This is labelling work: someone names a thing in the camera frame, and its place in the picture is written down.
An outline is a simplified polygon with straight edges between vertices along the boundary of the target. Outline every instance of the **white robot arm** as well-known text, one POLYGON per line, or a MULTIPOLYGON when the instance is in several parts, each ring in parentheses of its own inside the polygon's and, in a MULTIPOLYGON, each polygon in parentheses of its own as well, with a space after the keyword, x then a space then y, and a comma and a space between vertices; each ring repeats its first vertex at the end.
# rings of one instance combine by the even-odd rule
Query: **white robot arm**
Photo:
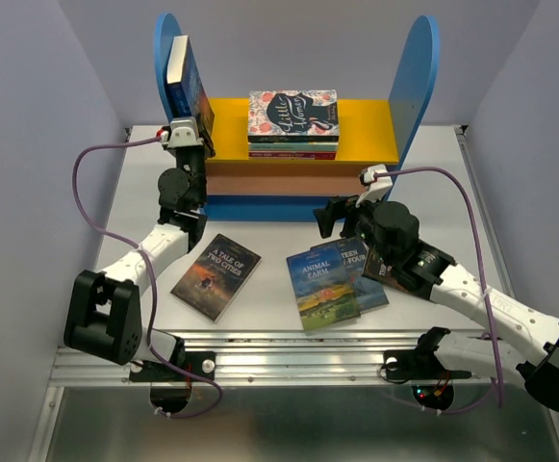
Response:
MULTIPOLYGON (((361 174, 368 188, 360 196, 331 197, 314 215, 322 238, 344 218, 342 237, 360 237, 391 267, 409 293, 447 306, 481 326, 489 319, 479 279, 451 256, 419 239, 419 221, 405 205, 384 201, 392 186, 384 166, 361 174)), ((487 288, 495 317, 499 358, 506 381, 520 385, 541 404, 559 412, 559 319, 487 288)), ((440 372, 467 371, 496 377, 491 342, 434 327, 412 350, 386 351, 393 380, 435 379, 440 372)))
MULTIPOLYGON (((141 323, 140 296, 150 279, 140 252, 146 254, 157 277, 193 249, 206 224, 206 217, 196 211, 206 202, 205 160, 214 155, 212 143, 200 137, 193 117, 172 120, 158 136, 176 160, 176 167, 162 173, 158 181, 158 223, 138 248, 112 265, 78 275, 65 324, 68 347, 120 365, 136 360, 159 362, 144 341, 147 329, 141 323), (97 305, 109 305, 108 313, 97 305)), ((174 366, 182 365, 182 339, 158 330, 151 332, 151 339, 159 356, 169 358, 174 366)))

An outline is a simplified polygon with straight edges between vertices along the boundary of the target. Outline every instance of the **purple wall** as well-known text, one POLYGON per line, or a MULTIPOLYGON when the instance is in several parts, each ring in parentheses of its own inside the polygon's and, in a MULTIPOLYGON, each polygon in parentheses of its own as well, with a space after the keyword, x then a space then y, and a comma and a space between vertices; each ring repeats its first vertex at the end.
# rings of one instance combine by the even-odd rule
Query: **purple wall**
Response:
MULTIPOLYGON (((69 291, 99 240, 78 216, 70 171, 92 143, 124 132, 54 0, 0 0, 0 462, 26 460, 69 291)), ((84 168, 107 216, 119 156, 84 168)))
POLYGON ((191 35, 207 93, 332 88, 388 98, 421 14, 437 17, 440 71, 426 123, 469 123, 538 0, 59 0, 116 112, 161 124, 151 54, 159 13, 191 35))
POLYGON ((559 1, 543 1, 468 131, 517 298, 559 317, 559 1))

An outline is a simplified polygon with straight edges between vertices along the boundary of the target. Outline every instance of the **white cable connector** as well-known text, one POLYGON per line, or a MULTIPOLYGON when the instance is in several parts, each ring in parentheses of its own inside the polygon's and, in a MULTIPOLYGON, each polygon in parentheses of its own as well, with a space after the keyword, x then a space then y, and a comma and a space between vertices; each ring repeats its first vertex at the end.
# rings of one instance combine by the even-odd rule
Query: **white cable connector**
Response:
POLYGON ((160 137, 161 144, 167 144, 167 139, 170 136, 170 132, 168 132, 167 130, 160 130, 159 132, 157 132, 157 135, 160 137))
POLYGON ((368 200, 369 202, 377 202, 382 200, 384 195, 393 186, 393 180, 390 177, 375 178, 379 173, 387 173, 386 166, 379 164, 377 166, 365 168, 360 174, 360 182, 367 187, 367 191, 360 194, 356 201, 356 207, 368 200))

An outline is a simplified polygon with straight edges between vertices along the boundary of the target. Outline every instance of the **book cover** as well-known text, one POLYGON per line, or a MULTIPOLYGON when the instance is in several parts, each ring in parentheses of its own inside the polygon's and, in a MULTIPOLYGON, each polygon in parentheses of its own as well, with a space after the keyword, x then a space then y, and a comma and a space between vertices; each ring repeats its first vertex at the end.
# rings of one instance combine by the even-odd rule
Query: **book cover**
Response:
POLYGON ((204 91, 189 36, 175 37, 168 59, 166 81, 178 116, 194 116, 198 131, 210 137, 215 113, 204 91))
POLYGON ((251 142, 339 141, 335 90, 249 93, 251 142))
POLYGON ((261 257, 217 234, 171 293, 217 322, 261 257))
POLYGON ((360 317, 347 270, 335 246, 288 257, 288 268, 304 330, 360 317))
POLYGON ((337 142, 251 142, 249 151, 337 152, 337 142))
POLYGON ((336 157, 336 152, 249 151, 250 159, 312 159, 314 161, 334 161, 336 157))
POLYGON ((382 262, 377 252, 370 248, 365 260, 365 267, 363 268, 363 277, 369 280, 380 282, 386 286, 393 287, 402 292, 407 292, 396 279, 391 277, 391 267, 387 267, 382 262))
POLYGON ((382 285, 363 276, 368 251, 358 238, 339 239, 313 248, 335 245, 343 258, 349 283, 352 285, 361 313, 388 305, 388 297, 382 285))

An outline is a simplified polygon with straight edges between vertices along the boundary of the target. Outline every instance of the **yellow shelf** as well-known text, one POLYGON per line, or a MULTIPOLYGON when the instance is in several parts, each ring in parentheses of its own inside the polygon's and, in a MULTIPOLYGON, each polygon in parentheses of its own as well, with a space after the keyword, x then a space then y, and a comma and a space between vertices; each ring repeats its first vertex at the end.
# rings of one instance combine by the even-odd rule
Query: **yellow shelf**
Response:
POLYGON ((338 103, 341 135, 334 161, 249 159, 245 98, 212 98, 215 112, 213 164, 398 164, 391 109, 386 100, 342 99, 338 103))

